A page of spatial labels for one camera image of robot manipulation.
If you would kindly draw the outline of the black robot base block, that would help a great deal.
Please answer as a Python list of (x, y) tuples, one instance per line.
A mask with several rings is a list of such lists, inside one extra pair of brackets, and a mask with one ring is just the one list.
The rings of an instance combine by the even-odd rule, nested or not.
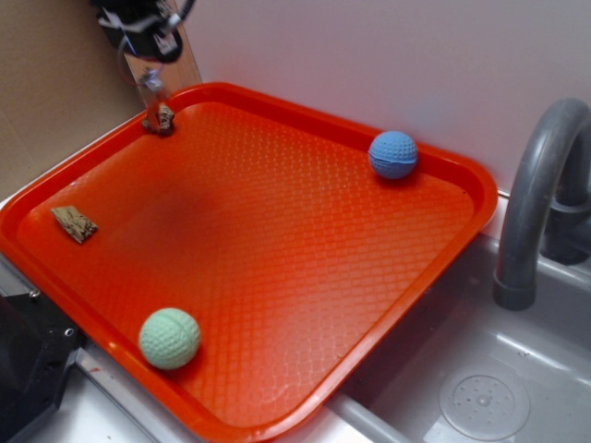
[(22, 442), (60, 409), (81, 343), (44, 293), (1, 298), (1, 440)]

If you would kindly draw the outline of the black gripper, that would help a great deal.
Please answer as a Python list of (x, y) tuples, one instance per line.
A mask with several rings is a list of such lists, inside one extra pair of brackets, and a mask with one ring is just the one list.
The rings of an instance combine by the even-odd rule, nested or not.
[(178, 9), (169, 1), (90, 1), (98, 24), (109, 43), (124, 54), (138, 59), (172, 64), (183, 52), (179, 26), (191, 12), (195, 1)]

